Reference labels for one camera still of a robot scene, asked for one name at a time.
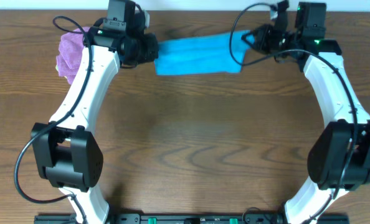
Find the blue microfiber cloth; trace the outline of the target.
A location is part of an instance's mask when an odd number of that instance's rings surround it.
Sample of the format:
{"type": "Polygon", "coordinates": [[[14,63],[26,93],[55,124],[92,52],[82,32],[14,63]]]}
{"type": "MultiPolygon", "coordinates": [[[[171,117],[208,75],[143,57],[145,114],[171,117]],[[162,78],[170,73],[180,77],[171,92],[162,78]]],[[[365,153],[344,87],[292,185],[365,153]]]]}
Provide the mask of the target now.
{"type": "Polygon", "coordinates": [[[167,40],[159,43],[158,58],[154,61],[158,76],[180,76],[203,73],[239,73],[240,62],[250,48],[241,39],[248,30],[235,31],[232,51],[229,33],[167,40]]]}

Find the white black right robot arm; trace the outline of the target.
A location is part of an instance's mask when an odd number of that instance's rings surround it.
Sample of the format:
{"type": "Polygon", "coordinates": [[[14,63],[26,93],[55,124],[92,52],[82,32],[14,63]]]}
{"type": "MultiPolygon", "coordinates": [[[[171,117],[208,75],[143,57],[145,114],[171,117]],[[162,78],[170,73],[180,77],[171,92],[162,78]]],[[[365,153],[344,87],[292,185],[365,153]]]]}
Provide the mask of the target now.
{"type": "Polygon", "coordinates": [[[287,29],[289,3],[270,4],[271,23],[242,36],[276,61],[293,58],[313,88],[324,130],[308,154],[308,177],[271,223],[346,223],[327,216],[337,199],[370,183],[370,115],[348,80],[341,48],[325,36],[326,4],[300,2],[295,30],[287,29]]]}

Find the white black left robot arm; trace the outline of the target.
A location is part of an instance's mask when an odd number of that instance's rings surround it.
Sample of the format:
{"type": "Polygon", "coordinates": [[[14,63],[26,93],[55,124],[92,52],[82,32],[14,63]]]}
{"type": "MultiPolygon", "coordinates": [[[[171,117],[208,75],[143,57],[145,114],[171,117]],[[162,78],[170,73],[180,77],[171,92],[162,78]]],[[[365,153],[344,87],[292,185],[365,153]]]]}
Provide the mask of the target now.
{"type": "Polygon", "coordinates": [[[153,62],[158,41],[145,33],[149,14],[133,1],[110,1],[105,18],[81,31],[82,56],[77,74],[47,124],[31,131],[39,176],[70,200],[77,223],[105,223],[109,204],[98,180],[103,154],[94,138],[100,107],[121,68],[153,62]]]}

